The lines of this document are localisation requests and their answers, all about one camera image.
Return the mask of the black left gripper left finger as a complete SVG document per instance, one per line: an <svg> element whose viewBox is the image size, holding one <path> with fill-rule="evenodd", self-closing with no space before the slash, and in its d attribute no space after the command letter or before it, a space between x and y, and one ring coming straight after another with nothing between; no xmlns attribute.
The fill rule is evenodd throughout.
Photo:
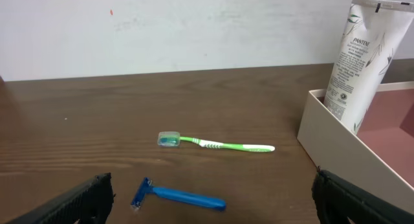
<svg viewBox="0 0 414 224"><path fill-rule="evenodd" d="M94 176L64 194L19 216L9 224L105 224L114 203L111 174Z"/></svg>

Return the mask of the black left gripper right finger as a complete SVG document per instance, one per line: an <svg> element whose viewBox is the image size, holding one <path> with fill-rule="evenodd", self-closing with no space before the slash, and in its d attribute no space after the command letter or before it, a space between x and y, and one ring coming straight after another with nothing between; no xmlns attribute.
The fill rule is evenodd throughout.
<svg viewBox="0 0 414 224"><path fill-rule="evenodd" d="M312 184L312 198L321 224L413 223L413 214L321 168Z"/></svg>

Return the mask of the white Pantene tube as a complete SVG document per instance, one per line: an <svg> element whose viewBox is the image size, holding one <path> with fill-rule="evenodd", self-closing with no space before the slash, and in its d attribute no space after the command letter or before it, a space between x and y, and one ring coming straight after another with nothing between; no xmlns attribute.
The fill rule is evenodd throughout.
<svg viewBox="0 0 414 224"><path fill-rule="evenodd" d="M357 133L378 86L413 21L413 3L352 0L325 107Z"/></svg>

